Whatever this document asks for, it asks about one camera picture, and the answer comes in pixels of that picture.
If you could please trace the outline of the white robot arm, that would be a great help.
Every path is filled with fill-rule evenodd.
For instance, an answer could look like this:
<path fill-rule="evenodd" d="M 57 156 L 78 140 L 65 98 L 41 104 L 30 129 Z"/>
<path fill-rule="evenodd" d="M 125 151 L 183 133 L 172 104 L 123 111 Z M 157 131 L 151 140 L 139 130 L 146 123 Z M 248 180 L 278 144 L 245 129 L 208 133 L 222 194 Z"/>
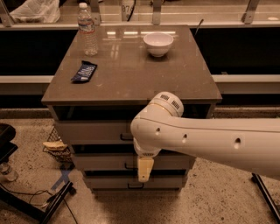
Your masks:
<path fill-rule="evenodd" d="M 161 150 L 280 179 L 280 119 L 184 118 L 182 101 L 161 92 L 132 120 L 130 131 L 141 158 Z"/>

